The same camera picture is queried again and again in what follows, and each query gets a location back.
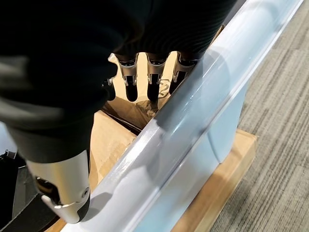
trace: silver metal joint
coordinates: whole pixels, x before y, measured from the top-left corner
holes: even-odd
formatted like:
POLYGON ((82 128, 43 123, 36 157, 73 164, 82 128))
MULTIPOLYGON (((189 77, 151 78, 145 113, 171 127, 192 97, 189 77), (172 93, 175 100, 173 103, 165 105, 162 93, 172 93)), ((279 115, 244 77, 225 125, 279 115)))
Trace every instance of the silver metal joint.
POLYGON ((160 84, 165 62, 166 59, 151 60, 147 55, 147 76, 149 84, 153 84, 153 74, 158 75, 154 81, 157 85, 160 84))
POLYGON ((184 75, 184 78, 190 75, 191 71, 193 70, 198 61, 199 61, 198 59, 193 60, 183 59, 181 57, 181 54, 178 52, 177 60, 173 70, 173 81, 177 82, 180 73, 184 75))
POLYGON ((87 151, 55 163, 27 160, 27 166, 42 201, 59 217, 67 223, 77 223, 84 217, 79 210, 90 196, 87 151))
POLYGON ((135 86, 137 84, 137 59, 138 54, 136 54, 135 59, 128 61, 119 61, 120 71, 125 85, 128 86, 128 79, 131 78, 132 84, 135 86))

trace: robotic hand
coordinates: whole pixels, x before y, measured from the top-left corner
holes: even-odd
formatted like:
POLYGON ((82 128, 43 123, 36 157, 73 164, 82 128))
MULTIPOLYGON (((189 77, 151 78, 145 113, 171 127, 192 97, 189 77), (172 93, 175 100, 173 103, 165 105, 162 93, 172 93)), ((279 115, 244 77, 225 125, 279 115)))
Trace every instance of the robotic hand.
MULTIPOLYGON (((71 5, 60 13, 59 6, 49 7, 45 9, 53 9, 51 14, 38 17, 46 29, 37 27, 35 35, 48 43, 34 41, 33 50, 25 50, 30 60, 27 75, 22 81, 14 79, 21 87, 8 88, 3 81, 7 75, 0 69, 0 120, 26 160, 42 200, 67 223, 81 221, 89 207, 93 114, 115 97, 116 68, 107 62, 110 53, 120 63, 127 98, 135 101, 138 53, 146 52, 148 77, 139 78, 148 78, 148 98, 156 101, 169 53, 178 51, 169 89, 173 93, 201 59, 235 2, 114 0, 106 1, 104 9, 83 5, 71 14, 66 12, 75 9, 71 5), (58 19, 49 20, 54 15, 58 19)), ((0 41, 11 47, 15 43, 10 38, 0 41)))

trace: black knit sleeve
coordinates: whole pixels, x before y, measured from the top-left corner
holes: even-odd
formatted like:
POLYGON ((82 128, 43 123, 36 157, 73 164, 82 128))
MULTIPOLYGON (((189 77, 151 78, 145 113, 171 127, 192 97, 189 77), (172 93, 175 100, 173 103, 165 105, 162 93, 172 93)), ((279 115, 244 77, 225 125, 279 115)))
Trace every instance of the black knit sleeve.
POLYGON ((102 83, 117 72, 108 56, 142 35, 151 10, 146 0, 78 2, 44 1, 0 19, 0 121, 34 162, 89 148, 108 97, 102 83))

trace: robotic finger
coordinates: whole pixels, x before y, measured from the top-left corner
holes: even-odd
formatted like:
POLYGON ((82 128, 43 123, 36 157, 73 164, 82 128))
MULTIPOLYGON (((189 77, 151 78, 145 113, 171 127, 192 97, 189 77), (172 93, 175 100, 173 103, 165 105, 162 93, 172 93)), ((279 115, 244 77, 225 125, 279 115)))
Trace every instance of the robotic finger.
POLYGON ((169 93, 172 94, 180 83, 187 78, 195 65, 198 63, 201 54, 187 54, 177 52, 177 59, 173 70, 173 78, 170 83, 169 93))
POLYGON ((158 100, 161 77, 168 54, 158 55, 146 53, 148 88, 147 97, 151 102, 158 100))
POLYGON ((60 162, 26 162, 42 201, 67 223, 81 221, 90 204, 87 151, 60 162))
POLYGON ((137 99, 137 59, 139 54, 134 56, 121 56, 115 54, 118 59, 122 78, 126 85, 126 97, 131 102, 137 99))

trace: white plastic panel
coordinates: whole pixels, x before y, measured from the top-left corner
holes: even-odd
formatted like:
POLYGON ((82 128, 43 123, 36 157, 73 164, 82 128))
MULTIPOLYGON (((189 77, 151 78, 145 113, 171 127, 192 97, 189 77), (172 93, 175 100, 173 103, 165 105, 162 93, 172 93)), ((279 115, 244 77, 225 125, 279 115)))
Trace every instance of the white plastic panel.
POLYGON ((233 145, 247 85, 231 101, 208 132, 208 139, 219 163, 225 160, 233 145))
POLYGON ((186 160, 175 171, 175 177, 161 189, 161 197, 143 217, 135 232, 170 231, 186 211, 218 166, 206 134, 192 148, 186 160))

